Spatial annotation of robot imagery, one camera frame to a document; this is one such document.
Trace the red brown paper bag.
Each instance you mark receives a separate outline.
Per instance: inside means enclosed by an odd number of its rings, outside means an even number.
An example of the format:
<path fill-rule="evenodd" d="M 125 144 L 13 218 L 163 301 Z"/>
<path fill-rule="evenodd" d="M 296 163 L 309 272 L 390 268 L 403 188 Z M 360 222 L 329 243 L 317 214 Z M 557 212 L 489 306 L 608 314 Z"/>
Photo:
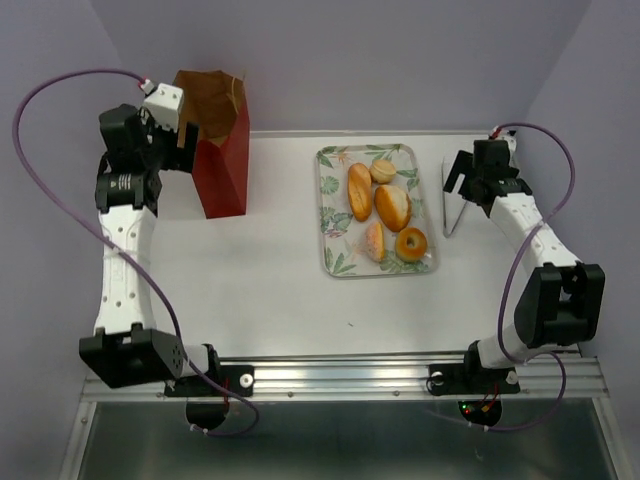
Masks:
<path fill-rule="evenodd" d="M 180 70 L 173 84 L 183 90 L 180 128 L 199 128 L 192 179 L 204 216 L 247 212 L 250 119 L 241 78 L 221 70 Z"/>

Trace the metal serving tongs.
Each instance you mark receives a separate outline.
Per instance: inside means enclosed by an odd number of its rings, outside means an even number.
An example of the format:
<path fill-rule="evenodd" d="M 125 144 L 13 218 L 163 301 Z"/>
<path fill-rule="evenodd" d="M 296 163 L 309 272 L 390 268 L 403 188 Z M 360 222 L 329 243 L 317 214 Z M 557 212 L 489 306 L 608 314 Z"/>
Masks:
<path fill-rule="evenodd" d="M 454 165 L 454 157 L 444 157 L 440 165 L 441 180 L 441 230 L 446 239 L 453 237 L 466 214 L 469 203 L 457 194 L 457 186 L 452 192 L 445 192 L 444 187 Z"/>

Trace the round pale bread roll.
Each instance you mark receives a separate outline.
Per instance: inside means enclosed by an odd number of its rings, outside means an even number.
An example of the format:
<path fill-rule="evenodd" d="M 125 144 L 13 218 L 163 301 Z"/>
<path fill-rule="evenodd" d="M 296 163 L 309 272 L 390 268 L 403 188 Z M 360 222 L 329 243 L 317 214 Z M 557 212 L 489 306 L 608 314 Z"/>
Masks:
<path fill-rule="evenodd" d="M 389 184 L 396 175 L 394 164 L 386 159 L 374 160 L 369 167 L 369 173 L 374 182 L 380 185 Z"/>

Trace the brown ring bagel bread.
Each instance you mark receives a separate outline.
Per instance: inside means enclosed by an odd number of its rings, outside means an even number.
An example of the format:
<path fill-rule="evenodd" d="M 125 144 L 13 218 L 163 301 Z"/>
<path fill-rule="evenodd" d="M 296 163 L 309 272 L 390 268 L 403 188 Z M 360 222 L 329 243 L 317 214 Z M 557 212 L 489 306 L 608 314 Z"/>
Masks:
<path fill-rule="evenodd" d="M 418 228 L 404 228 L 396 236 L 395 253 L 404 262 L 420 261 L 426 254 L 427 249 L 428 241 L 426 235 Z"/>

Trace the long orange baguette bread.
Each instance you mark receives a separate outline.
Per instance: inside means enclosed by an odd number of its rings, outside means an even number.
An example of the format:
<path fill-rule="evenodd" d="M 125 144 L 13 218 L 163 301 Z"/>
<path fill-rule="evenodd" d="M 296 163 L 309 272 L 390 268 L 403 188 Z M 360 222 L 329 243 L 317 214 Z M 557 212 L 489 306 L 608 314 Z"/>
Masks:
<path fill-rule="evenodd" d="M 359 222 L 366 221 L 373 209 L 372 179 L 369 169 L 362 163 L 350 166 L 347 178 L 347 195 L 352 213 Z"/>

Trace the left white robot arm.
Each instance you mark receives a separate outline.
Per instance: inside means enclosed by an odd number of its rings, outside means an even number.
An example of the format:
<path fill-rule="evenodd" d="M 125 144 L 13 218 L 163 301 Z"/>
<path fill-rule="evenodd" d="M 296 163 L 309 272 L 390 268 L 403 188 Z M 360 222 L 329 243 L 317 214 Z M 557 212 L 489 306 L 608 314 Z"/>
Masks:
<path fill-rule="evenodd" d="M 186 378 L 199 393 L 215 392 L 223 371 L 214 348 L 185 345 L 178 331 L 157 327 L 149 279 L 152 237 L 163 170 L 187 170 L 195 145 L 179 147 L 145 108 L 122 104 L 99 116 L 103 154 L 95 189 L 104 241 L 102 299 L 93 333 L 79 355 L 106 385 L 122 388 Z"/>

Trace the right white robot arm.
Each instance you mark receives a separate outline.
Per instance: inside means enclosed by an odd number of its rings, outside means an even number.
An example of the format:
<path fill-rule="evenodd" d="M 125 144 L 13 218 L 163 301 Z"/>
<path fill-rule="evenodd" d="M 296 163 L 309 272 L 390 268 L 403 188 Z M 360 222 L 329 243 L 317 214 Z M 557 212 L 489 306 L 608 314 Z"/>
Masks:
<path fill-rule="evenodd" d="M 582 262 L 544 220 L 531 188 L 510 163 L 503 139 L 477 140 L 459 151 L 446 193 L 458 192 L 481 207 L 516 251 L 515 265 L 529 278 L 510 324 L 472 343 L 460 366 L 463 384 L 482 390 L 507 369 L 558 346 L 590 341 L 597 332 L 605 286 L 604 270 Z"/>

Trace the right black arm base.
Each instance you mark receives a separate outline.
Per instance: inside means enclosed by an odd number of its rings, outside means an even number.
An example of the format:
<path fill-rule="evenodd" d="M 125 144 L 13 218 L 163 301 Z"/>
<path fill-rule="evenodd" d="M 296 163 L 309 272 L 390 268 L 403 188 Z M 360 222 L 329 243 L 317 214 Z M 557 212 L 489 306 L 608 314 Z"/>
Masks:
<path fill-rule="evenodd" d="M 458 409 L 472 425 L 495 427 L 502 416 L 502 395 L 518 394 L 514 368 L 467 368 L 462 363 L 438 363 L 427 367 L 427 391 L 434 396 L 458 396 Z"/>

